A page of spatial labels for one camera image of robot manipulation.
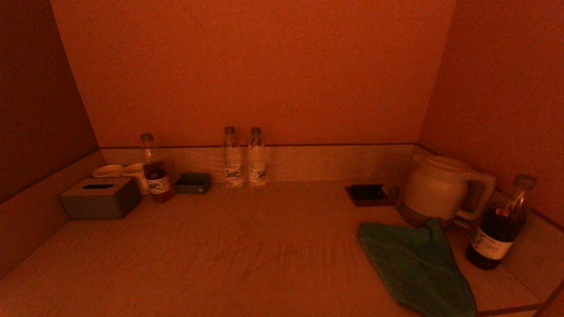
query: bottle label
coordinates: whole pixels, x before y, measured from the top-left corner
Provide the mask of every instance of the bottle label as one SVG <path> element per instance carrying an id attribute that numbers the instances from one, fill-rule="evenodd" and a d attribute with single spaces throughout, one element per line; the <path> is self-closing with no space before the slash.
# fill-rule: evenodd
<path id="1" fill-rule="evenodd" d="M 241 167 L 225 168 L 225 179 L 228 182 L 237 182 L 241 177 Z"/>
<path id="2" fill-rule="evenodd" d="M 479 254 L 492 260 L 501 260 L 513 242 L 502 242 L 488 236 L 481 228 L 472 241 L 472 248 Z"/>
<path id="3" fill-rule="evenodd" d="M 169 176 L 159 179 L 147 179 L 151 193 L 158 194 L 168 192 L 170 190 Z"/>
<path id="4" fill-rule="evenodd" d="M 266 168 L 249 169 L 249 183 L 252 184 L 266 183 Z"/>

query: kettle handle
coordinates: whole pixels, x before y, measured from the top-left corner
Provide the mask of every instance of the kettle handle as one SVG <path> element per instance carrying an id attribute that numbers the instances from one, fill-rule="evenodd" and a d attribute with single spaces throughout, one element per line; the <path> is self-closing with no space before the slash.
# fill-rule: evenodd
<path id="1" fill-rule="evenodd" d="M 476 209 L 473 212 L 467 212 L 466 210 L 459 210 L 456 213 L 456 215 L 458 217 L 460 217 L 464 220 L 474 221 L 474 220 L 480 218 L 480 216 L 482 215 L 482 212 L 484 211 L 484 208 L 486 207 L 486 203 L 488 202 L 488 199 L 490 198 L 490 195 L 494 191 L 495 177 L 488 175 L 488 174 L 479 173 L 475 170 L 469 171 L 467 173 L 466 177 L 467 177 L 468 180 L 475 180 L 477 182 L 484 184 L 484 186 L 486 186 L 486 190 L 484 190 L 484 192 L 482 193 L 482 197 L 480 197 L 480 201 L 478 202 L 478 206 L 476 206 Z"/>

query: kettle base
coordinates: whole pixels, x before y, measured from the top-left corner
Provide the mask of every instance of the kettle base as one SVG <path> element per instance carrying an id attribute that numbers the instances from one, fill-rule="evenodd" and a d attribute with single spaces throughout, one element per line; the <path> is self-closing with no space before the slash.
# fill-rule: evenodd
<path id="1" fill-rule="evenodd" d="M 432 219 L 416 212 L 404 203 L 401 203 L 397 210 L 399 212 L 399 215 L 402 216 L 403 220 L 405 220 L 405 222 L 409 223 L 413 227 L 423 227 L 425 225 L 425 222 Z M 450 227 L 450 225 L 452 225 L 452 219 L 441 219 L 440 225 L 443 228 Z"/>

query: gray tissue box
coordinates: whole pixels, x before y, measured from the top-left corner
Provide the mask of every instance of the gray tissue box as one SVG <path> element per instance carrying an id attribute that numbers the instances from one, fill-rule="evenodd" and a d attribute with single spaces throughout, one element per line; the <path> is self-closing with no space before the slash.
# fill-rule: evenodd
<path id="1" fill-rule="evenodd" d="M 130 177 L 87 178 L 60 196 L 71 219 L 122 218 L 141 199 Z"/>

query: white cup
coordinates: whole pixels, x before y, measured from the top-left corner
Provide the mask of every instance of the white cup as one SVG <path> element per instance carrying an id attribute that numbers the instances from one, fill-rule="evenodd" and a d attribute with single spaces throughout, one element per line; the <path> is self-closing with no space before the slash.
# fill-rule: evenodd
<path id="1" fill-rule="evenodd" d="M 151 192 L 149 189 L 149 183 L 147 183 L 147 179 L 145 178 L 143 164 L 137 163 L 126 166 L 123 170 L 121 170 L 121 176 L 133 177 L 142 195 L 147 195 Z"/>
<path id="2" fill-rule="evenodd" d="M 121 177 L 122 169 L 124 169 L 123 165 L 118 165 L 118 164 L 106 165 L 94 170 L 94 172 L 92 172 L 92 176 L 96 178 Z"/>

